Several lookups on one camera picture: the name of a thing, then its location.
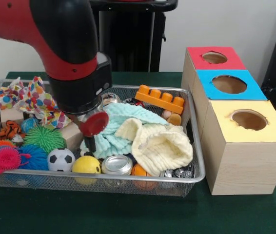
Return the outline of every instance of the toy block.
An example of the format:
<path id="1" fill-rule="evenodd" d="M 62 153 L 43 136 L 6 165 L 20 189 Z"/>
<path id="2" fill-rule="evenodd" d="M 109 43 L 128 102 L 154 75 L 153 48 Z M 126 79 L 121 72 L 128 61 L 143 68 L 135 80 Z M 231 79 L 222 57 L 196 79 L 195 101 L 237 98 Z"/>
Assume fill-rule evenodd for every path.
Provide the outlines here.
<path id="1" fill-rule="evenodd" d="M 136 93 L 135 99 L 139 101 L 147 102 L 151 105 L 163 108 L 165 110 L 180 114 L 183 111 L 183 104 L 185 100 L 181 97 L 175 97 L 173 100 L 173 95 L 169 93 L 163 93 L 161 96 L 161 91 L 158 89 L 152 89 L 149 94 L 150 88 L 146 85 L 141 85 Z"/>
<path id="2" fill-rule="evenodd" d="M 181 87 L 192 93 L 197 70 L 246 70 L 232 47 L 188 47 Z"/>
<path id="3" fill-rule="evenodd" d="M 246 70 L 199 70 L 192 95 L 200 136 L 209 100 L 267 100 Z"/>
<path id="4" fill-rule="evenodd" d="M 211 100 L 201 145 L 212 195 L 273 193 L 276 111 L 270 101 Z"/>
<path id="5" fill-rule="evenodd" d="M 6 127 L 8 120 L 15 121 L 18 125 L 24 121 L 23 112 L 18 111 L 15 108 L 1 110 L 0 121 L 3 128 Z"/>
<path id="6" fill-rule="evenodd" d="M 66 142 L 66 148 L 74 151 L 83 141 L 83 134 L 75 123 L 69 123 L 66 127 L 59 129 Z"/>

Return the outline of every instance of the cream knit fabric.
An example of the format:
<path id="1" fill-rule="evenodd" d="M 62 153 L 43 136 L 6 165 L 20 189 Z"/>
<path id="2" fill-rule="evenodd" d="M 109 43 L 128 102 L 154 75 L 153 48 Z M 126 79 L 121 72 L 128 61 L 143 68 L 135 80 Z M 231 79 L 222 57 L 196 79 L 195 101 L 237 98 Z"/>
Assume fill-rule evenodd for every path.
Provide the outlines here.
<path id="1" fill-rule="evenodd" d="M 134 158 L 152 176 L 192 161 L 192 145 L 180 126 L 142 124 L 139 119 L 129 118 L 115 136 L 133 141 Z"/>

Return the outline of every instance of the polka dot fabric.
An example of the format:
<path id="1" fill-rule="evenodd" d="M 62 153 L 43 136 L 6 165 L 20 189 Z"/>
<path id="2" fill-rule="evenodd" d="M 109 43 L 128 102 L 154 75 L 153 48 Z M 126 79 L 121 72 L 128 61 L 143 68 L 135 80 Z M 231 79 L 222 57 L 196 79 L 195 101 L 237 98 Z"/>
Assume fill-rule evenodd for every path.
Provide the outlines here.
<path id="1" fill-rule="evenodd" d="M 63 128 L 71 122 L 58 109 L 53 97 L 45 92 L 43 81 L 40 77 L 34 77 L 28 84 L 26 95 L 20 99 L 16 108 L 28 114 L 34 114 L 36 118 L 42 120 L 42 125 L 49 129 Z"/>
<path id="2" fill-rule="evenodd" d="M 14 80 L 8 87 L 0 87 L 0 111 L 12 108 L 24 97 L 25 87 L 20 77 Z"/>

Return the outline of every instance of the green spiky ball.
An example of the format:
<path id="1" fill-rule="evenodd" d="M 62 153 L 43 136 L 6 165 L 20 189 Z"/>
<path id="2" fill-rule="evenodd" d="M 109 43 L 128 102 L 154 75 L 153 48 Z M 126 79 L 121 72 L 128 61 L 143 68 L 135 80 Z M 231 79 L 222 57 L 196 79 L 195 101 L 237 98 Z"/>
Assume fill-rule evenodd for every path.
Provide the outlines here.
<path id="1" fill-rule="evenodd" d="M 64 148 L 65 141 L 58 130 L 50 130 L 38 125 L 32 128 L 24 138 L 25 145 L 36 145 L 47 154 L 57 148 Z"/>

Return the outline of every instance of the soccer ball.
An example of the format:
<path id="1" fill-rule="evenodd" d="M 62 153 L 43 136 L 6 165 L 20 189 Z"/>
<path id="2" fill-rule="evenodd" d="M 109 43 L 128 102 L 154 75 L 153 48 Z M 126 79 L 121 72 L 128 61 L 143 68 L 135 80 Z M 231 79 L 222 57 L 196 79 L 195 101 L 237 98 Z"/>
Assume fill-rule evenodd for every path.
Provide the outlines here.
<path id="1" fill-rule="evenodd" d="M 70 172 L 75 162 L 74 154 L 65 148 L 58 148 L 48 155 L 48 168 L 54 172 Z"/>

